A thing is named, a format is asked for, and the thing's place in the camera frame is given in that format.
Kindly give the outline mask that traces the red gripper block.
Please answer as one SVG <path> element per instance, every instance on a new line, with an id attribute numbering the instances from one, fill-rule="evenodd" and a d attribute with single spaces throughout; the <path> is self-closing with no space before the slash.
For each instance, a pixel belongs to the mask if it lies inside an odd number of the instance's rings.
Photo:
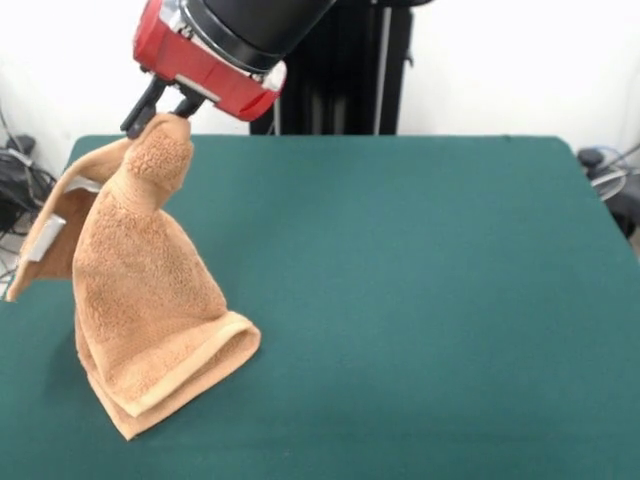
<path id="1" fill-rule="evenodd" d="M 136 139 L 156 115 L 166 88 L 174 86 L 184 98 L 171 111 L 183 119 L 206 101 L 245 122 L 263 115 L 279 97 L 287 75 L 280 60 L 265 73 L 251 73 L 220 56 L 205 42 L 191 15 L 192 1 L 146 3 L 133 42 L 133 58 L 151 81 L 120 126 Z"/>

